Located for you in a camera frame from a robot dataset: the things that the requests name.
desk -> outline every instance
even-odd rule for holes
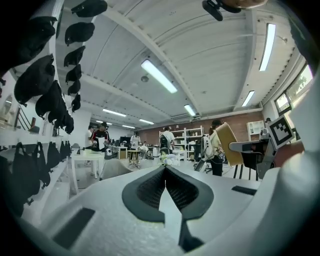
[[[180,165],[180,155],[184,154],[185,151],[184,150],[173,150],[172,151],[172,154],[176,155],[178,157],[178,162],[179,162],[179,165]]]
[[[85,150],[80,151],[81,154],[75,154],[71,155],[71,165],[72,165],[72,178],[74,183],[75,192],[78,194],[78,184],[77,184],[77,177],[76,177],[76,167],[75,167],[75,161],[93,161],[93,164],[91,165],[91,168],[93,168],[94,172],[94,178],[97,179],[97,168],[99,169],[99,173],[101,174],[103,166],[99,166],[99,160],[104,161],[105,160],[105,153],[104,152],[98,152],[98,153],[91,153],[91,150]]]
[[[112,152],[118,152],[118,159],[127,159],[128,158],[128,147],[126,146],[114,146],[114,145],[108,145],[108,148]]]

chair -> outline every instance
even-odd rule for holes
[[[110,179],[113,177],[129,174],[132,171],[126,168],[120,160],[110,159],[105,162],[103,170],[100,174],[100,181]]]

woman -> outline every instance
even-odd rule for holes
[[[222,176],[223,159],[219,157],[219,154],[222,152],[222,145],[216,131],[222,124],[222,121],[219,119],[213,120],[211,124],[213,133],[209,137],[213,151],[213,157],[210,159],[212,174],[216,176]]]

table leg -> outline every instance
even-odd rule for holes
[[[72,166],[72,178],[74,183],[75,193],[79,193],[77,177],[76,177],[76,167],[75,167],[75,160],[71,158],[71,166]]]

white table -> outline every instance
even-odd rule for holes
[[[178,162],[179,162],[178,165],[180,165],[180,155],[183,155],[184,153],[185,153],[184,150],[173,150],[172,151],[172,154],[174,154],[178,157]]]
[[[97,153],[91,153],[91,150],[80,150],[81,154],[77,154],[77,151],[75,151],[75,154],[71,155],[71,166],[72,166],[72,178],[74,183],[75,192],[78,194],[78,183],[77,183],[77,177],[76,177],[76,166],[75,161],[92,161],[93,165],[91,168],[93,168],[94,172],[94,178],[98,178],[97,175],[97,168],[99,169],[99,173],[101,174],[103,166],[99,166],[99,160],[105,159],[105,153],[104,152],[97,152]]]

